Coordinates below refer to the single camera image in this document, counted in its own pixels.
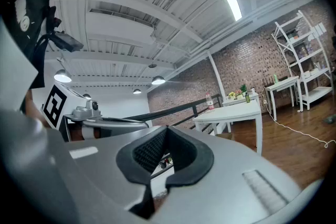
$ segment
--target plastic bottle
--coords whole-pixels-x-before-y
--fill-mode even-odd
[[[250,96],[248,95],[247,92],[245,94],[245,100],[246,100],[246,103],[249,103],[251,101]]]
[[[205,95],[205,99],[209,109],[214,109],[214,102],[212,101],[211,95],[208,92]]]

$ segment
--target white pillar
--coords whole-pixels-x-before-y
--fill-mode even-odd
[[[218,82],[218,85],[219,85],[219,90],[220,90],[220,92],[221,92],[220,94],[222,95],[223,100],[225,100],[225,97],[226,97],[226,95],[225,95],[225,91],[224,91],[224,88],[223,88],[222,81],[220,80],[220,76],[219,76],[217,67],[216,67],[216,65],[215,65],[215,61],[214,61],[214,59],[212,58],[212,55],[211,55],[210,51],[207,51],[207,53],[208,53],[208,56],[209,56],[209,60],[210,60],[210,62],[211,62],[211,65],[212,65],[212,67],[213,67],[213,69],[214,69],[214,71],[215,71],[215,75],[216,75],[217,82]]]

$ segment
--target white label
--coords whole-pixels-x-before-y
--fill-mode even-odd
[[[79,150],[69,151],[73,159],[83,158],[98,152],[98,149],[95,146],[81,148]]]
[[[16,0],[14,4],[16,10],[16,20],[17,23],[19,24],[27,13],[26,10],[27,2],[26,0]]]

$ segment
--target black mesh grille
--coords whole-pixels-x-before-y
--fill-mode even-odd
[[[165,137],[166,130],[156,135],[141,146],[138,146],[133,151],[134,160],[150,173],[154,172],[165,152]]]

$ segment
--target white desk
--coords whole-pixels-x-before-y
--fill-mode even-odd
[[[251,93],[249,94],[250,96],[250,100],[256,100],[259,107],[260,107],[260,101],[259,101],[259,95],[255,92],[255,93]],[[246,99],[245,97],[243,99],[235,99],[235,100],[232,100],[232,99],[228,99],[228,100],[224,100],[224,102],[222,103],[223,106],[228,106],[228,105],[233,105],[233,104],[239,104],[239,103],[244,103],[246,102]]]
[[[272,106],[273,106],[273,115],[274,115],[274,120],[277,120],[277,111],[275,108],[275,102],[274,102],[274,95],[273,95],[273,91],[281,91],[284,90],[286,88],[289,88],[290,90],[290,97],[292,99],[292,106],[294,106],[294,99],[293,99],[293,91],[292,91],[292,86],[297,85],[298,87],[298,92],[299,92],[299,100],[300,100],[300,111],[303,111],[303,104],[302,104],[302,93],[301,93],[301,88],[300,88],[300,82],[299,82],[299,77],[290,77],[288,79],[279,81],[278,83],[275,83],[274,85],[265,88],[266,91],[266,97],[267,97],[267,103],[268,103],[268,109],[269,109],[269,113],[272,113],[271,111],[271,103],[269,101],[269,96],[268,93],[270,93],[271,95],[271,99],[272,99]]]
[[[196,125],[196,130],[202,131],[202,124],[211,123],[214,128],[215,135],[217,133],[217,123],[227,123],[230,126],[230,122],[256,120],[257,127],[257,153],[261,155],[262,151],[262,139],[263,139],[263,121],[261,119],[261,110],[257,101],[253,100],[249,103],[240,103],[223,108],[216,108],[208,110],[202,115],[193,119]]]

